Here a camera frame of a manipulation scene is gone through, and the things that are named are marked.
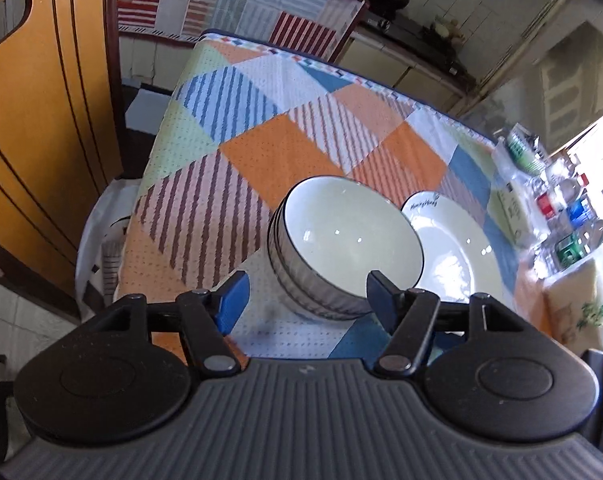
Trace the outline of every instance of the screw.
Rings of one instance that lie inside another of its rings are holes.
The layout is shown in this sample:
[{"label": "screw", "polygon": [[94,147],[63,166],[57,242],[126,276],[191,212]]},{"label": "screw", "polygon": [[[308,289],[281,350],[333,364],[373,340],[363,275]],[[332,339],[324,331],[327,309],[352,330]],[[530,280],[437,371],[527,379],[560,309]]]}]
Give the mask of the screw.
[{"label": "screw", "polygon": [[403,355],[384,355],[379,359],[379,366],[389,372],[405,372],[412,366],[412,363]]},{"label": "screw", "polygon": [[211,372],[229,372],[235,367],[235,360],[227,355],[211,355],[206,357],[203,365]]}]

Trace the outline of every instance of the stacked bowl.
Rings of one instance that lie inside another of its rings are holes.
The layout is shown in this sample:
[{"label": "stacked bowl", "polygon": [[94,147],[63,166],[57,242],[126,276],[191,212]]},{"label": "stacked bowl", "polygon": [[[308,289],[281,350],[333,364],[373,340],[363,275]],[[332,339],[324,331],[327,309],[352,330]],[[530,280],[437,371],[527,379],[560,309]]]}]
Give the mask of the stacked bowl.
[{"label": "stacked bowl", "polygon": [[405,289],[424,269],[421,242],[401,211],[369,187],[337,176],[311,177],[288,192],[270,219],[267,250],[296,312],[311,319],[370,312],[371,270]]}]

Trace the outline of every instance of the patchwork curtain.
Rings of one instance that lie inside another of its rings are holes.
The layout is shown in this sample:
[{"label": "patchwork curtain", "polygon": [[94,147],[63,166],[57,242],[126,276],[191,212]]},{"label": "patchwork curtain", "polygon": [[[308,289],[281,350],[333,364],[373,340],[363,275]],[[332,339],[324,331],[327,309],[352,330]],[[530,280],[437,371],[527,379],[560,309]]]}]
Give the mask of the patchwork curtain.
[{"label": "patchwork curtain", "polygon": [[194,43],[207,28],[329,59],[359,0],[118,0],[119,30]]}]

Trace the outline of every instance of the cabinet door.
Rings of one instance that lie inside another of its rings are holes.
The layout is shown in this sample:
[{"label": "cabinet door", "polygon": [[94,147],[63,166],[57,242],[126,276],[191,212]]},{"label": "cabinet door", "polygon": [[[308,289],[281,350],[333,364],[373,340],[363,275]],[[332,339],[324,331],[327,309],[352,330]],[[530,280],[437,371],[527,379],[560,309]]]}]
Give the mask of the cabinet door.
[{"label": "cabinet door", "polygon": [[402,94],[417,101],[447,112],[459,100],[456,94],[441,82],[428,77],[419,70],[409,70],[395,87]]},{"label": "cabinet door", "polygon": [[408,66],[382,51],[354,40],[339,66],[386,86],[395,86]]},{"label": "cabinet door", "polygon": [[104,2],[25,0],[0,43],[0,246],[70,296],[86,219],[121,173]]}]

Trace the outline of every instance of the wooden door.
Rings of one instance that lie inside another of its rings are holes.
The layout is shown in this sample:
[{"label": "wooden door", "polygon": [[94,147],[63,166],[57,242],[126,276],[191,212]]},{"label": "wooden door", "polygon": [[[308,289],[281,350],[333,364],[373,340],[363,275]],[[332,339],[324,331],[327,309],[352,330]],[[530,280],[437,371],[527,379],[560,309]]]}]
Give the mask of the wooden door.
[{"label": "wooden door", "polygon": [[0,248],[70,299],[86,218],[121,173],[115,2],[25,1],[0,43]]}]

